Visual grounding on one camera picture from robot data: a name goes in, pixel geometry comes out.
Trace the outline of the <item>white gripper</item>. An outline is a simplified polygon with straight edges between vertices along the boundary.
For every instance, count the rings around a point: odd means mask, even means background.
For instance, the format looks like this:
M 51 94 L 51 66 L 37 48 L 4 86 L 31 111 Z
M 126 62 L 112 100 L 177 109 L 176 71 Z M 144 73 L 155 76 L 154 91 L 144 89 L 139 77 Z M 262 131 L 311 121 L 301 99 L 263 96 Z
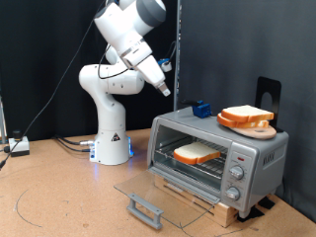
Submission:
M 168 97 L 171 94 L 166 83 L 164 82 L 165 75 L 152 55 L 141 61 L 136 66 L 136 69 L 142 74 L 147 83 L 150 83 L 154 87 L 158 87 L 159 91 L 165 97 Z

